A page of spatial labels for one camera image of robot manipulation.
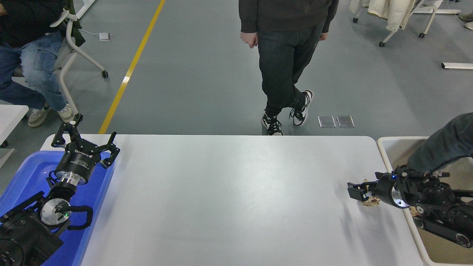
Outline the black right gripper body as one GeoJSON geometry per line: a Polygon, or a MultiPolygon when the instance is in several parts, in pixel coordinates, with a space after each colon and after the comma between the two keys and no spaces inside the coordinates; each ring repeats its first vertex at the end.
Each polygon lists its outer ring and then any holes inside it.
{"type": "Polygon", "coordinates": [[[375,173],[377,184],[374,195],[381,201],[397,207],[398,192],[395,189],[397,176],[393,173],[375,173]]]}

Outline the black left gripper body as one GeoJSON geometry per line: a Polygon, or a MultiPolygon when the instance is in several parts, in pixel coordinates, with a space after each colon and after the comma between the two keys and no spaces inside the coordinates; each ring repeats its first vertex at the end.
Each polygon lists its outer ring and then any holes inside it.
{"type": "Polygon", "coordinates": [[[98,163],[96,159],[101,158],[100,153],[91,153],[91,150],[97,146],[87,140],[81,143],[72,141],[67,144],[65,153],[55,169],[56,177],[67,172],[78,174],[81,177],[90,177],[98,163]]]}

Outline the person's right hand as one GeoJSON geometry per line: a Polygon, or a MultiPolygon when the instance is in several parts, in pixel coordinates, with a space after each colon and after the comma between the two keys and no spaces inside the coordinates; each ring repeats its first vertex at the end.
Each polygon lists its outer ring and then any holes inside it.
{"type": "Polygon", "coordinates": [[[254,33],[244,33],[240,32],[240,38],[241,40],[248,44],[250,48],[254,48],[258,45],[258,32],[254,33]]]}

